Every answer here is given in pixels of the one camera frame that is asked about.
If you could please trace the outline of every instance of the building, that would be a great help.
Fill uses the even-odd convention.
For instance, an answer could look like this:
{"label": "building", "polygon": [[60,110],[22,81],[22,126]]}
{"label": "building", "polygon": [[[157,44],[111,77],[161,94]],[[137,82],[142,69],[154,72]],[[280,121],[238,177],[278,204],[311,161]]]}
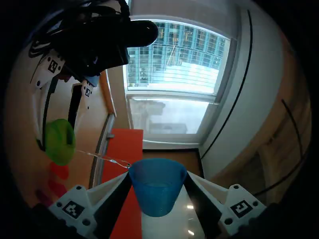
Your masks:
{"label": "building", "polygon": [[159,35],[148,47],[129,48],[128,87],[153,90],[165,83],[174,90],[198,87],[215,94],[214,86],[227,39],[194,27],[155,22]]}

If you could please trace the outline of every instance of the window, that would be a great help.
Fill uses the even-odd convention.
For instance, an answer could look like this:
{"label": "window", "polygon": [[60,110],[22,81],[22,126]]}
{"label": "window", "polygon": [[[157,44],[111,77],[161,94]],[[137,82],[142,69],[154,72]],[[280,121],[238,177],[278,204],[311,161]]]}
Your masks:
{"label": "window", "polygon": [[224,90],[219,86],[230,41],[189,25],[155,24],[154,44],[128,49],[131,126],[143,129],[146,140],[199,142],[218,105],[216,95]]}

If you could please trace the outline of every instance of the blue plastic cup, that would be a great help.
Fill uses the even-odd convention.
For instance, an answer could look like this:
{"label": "blue plastic cup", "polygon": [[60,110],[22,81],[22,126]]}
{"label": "blue plastic cup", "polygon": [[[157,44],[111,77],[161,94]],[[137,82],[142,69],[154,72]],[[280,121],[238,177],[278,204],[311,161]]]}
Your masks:
{"label": "blue plastic cup", "polygon": [[187,171],[169,159],[143,159],[130,167],[129,174],[141,210],[161,217],[172,210]]}

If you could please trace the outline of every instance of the floor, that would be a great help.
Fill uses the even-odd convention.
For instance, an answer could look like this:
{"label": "floor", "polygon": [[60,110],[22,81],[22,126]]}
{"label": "floor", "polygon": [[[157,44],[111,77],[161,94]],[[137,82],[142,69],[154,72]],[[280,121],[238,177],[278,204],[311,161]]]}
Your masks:
{"label": "floor", "polygon": [[193,174],[201,176],[201,165],[199,165],[198,154],[196,151],[144,151],[143,158],[171,159],[184,165],[185,168]]}

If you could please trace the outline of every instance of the orange table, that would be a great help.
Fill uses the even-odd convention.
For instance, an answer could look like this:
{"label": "orange table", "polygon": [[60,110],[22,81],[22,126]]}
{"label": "orange table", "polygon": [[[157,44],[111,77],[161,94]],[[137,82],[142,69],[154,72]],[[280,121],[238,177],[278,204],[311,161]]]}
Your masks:
{"label": "orange table", "polygon": [[[117,161],[125,160],[130,164],[143,158],[143,130],[139,129],[113,129],[114,138],[110,139],[106,155]],[[115,163],[105,161],[102,182],[111,180],[127,169]],[[131,187],[122,210],[115,223],[111,239],[142,238],[141,211],[133,187]]]}

